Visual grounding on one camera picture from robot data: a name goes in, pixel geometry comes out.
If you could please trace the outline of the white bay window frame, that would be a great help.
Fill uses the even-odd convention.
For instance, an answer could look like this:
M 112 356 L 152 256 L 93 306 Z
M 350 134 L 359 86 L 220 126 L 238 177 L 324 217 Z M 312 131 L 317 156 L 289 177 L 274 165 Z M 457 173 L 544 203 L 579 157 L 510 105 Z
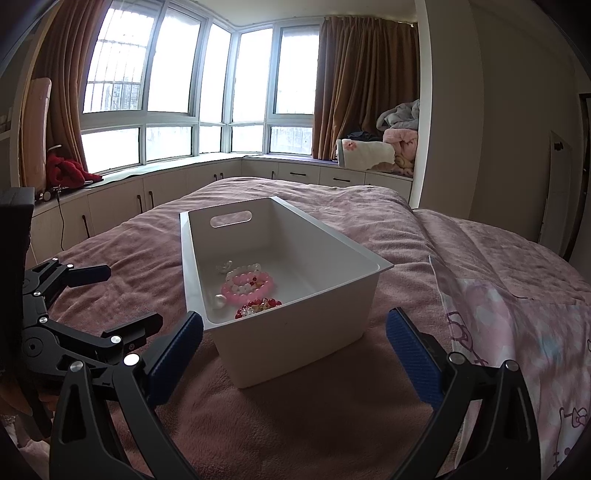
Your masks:
M 110 1 L 82 90 L 88 169 L 217 153 L 308 157 L 320 17 L 290 1 Z

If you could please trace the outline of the pink fleece bed blanket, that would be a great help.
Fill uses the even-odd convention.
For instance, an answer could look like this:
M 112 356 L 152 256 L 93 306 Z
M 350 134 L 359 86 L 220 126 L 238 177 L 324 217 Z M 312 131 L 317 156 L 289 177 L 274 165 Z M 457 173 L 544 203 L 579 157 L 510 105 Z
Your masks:
M 384 479 L 431 415 L 386 333 L 402 308 L 473 363 L 519 363 L 541 477 L 590 416 L 590 286 L 551 250 L 380 186 L 229 178 L 60 254 L 106 264 L 60 323 L 97 334 L 187 311 L 204 340 L 160 418 L 204 479 Z

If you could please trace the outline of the brown leather chair back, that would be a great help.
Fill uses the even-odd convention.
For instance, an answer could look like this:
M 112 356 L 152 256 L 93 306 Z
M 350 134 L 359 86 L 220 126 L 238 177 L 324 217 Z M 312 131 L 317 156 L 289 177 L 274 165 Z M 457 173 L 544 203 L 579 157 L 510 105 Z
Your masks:
M 30 82 L 21 124 L 22 183 L 43 192 L 46 187 L 47 116 L 52 82 L 47 77 Z

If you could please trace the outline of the right brown curtain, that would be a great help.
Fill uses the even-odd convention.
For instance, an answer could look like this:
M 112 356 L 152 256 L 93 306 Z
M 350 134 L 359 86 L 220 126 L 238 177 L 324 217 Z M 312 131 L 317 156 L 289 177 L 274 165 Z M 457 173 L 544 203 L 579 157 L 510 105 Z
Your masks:
M 385 111 L 419 98 L 419 31 L 376 17 L 328 16 L 318 46 L 311 156 L 335 159 L 335 142 L 377 134 Z

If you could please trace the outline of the grey crumpled blanket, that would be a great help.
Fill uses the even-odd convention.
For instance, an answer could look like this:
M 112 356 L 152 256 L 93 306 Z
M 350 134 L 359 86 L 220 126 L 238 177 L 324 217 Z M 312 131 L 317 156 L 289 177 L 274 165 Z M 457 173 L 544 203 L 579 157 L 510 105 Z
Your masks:
M 383 112 L 377 120 L 377 129 L 408 129 L 417 131 L 420 120 L 420 100 L 401 103 L 390 110 Z

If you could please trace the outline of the pink crumpled blanket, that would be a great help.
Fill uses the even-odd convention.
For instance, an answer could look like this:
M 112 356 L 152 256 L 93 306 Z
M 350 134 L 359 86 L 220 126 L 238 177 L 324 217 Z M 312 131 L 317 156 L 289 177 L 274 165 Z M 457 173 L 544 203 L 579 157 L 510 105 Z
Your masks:
M 394 162 L 407 177 L 414 175 L 418 138 L 417 130 L 389 128 L 384 131 L 383 141 L 394 148 Z

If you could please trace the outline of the white plastic storage bin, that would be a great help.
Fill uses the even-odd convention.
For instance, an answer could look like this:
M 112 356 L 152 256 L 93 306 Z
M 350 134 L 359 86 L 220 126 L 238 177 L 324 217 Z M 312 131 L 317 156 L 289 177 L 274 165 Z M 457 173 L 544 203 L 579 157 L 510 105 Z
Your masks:
M 185 305 L 247 388 L 356 342 L 393 265 L 278 197 L 179 215 Z M 215 266 L 233 262 L 228 275 Z M 228 302 L 214 308 L 214 295 Z

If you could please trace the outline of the brown curtain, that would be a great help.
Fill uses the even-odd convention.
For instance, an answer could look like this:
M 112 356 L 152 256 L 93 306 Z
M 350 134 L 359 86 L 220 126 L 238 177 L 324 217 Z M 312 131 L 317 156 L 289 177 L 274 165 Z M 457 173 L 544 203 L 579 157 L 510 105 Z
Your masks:
M 419 31 L 376 17 L 328 16 L 318 46 L 311 156 L 335 159 L 335 142 L 377 134 L 385 111 L 419 98 Z
M 61 1 L 37 57 L 34 76 L 51 80 L 47 144 L 61 145 L 81 166 L 82 93 L 94 45 L 111 3 Z

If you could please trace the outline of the red knitted garment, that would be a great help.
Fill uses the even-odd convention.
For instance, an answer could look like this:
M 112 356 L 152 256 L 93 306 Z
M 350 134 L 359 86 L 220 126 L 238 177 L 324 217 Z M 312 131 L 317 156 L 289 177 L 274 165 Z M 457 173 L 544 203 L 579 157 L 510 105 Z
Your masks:
M 101 182 L 101 175 L 89 173 L 74 160 L 51 152 L 46 160 L 46 182 L 51 188 L 78 189 Z

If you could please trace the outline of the white window seat cabinets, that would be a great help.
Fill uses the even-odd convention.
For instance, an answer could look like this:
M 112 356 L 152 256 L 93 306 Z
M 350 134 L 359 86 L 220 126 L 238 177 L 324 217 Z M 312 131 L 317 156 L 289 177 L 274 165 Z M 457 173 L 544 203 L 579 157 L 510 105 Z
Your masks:
M 356 171 L 334 162 L 297 160 L 280 155 L 207 154 L 184 157 L 143 167 L 126 167 L 105 176 L 96 185 L 73 193 L 56 193 L 35 206 L 29 267 L 108 231 L 159 205 L 223 181 L 243 177 L 266 179 L 266 194 L 279 192 L 276 184 L 301 183 L 337 192 L 353 187 L 383 187 L 409 201 L 410 178 L 377 171 Z

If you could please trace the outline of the left brown curtain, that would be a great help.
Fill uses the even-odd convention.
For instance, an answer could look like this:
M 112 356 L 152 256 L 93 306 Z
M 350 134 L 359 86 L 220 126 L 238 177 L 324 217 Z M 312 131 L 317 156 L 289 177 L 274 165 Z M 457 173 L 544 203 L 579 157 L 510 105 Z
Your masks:
M 34 76 L 51 80 L 47 144 L 61 145 L 81 166 L 82 93 L 94 45 L 111 3 L 61 1 L 37 57 Z

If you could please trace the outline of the silver pearl hair clip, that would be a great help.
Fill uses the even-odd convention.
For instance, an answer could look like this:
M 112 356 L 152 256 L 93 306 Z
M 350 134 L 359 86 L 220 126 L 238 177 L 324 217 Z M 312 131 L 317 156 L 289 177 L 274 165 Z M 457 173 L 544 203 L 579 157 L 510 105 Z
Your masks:
M 228 273 L 232 270 L 232 266 L 233 266 L 233 262 L 231 260 L 228 260 L 224 263 L 218 264 L 215 266 L 215 270 L 219 275 L 228 275 Z M 221 294 L 221 293 L 217 293 L 214 295 L 214 308 L 215 309 L 221 309 L 226 305 L 226 302 L 228 302 L 228 300 L 226 299 L 226 297 Z

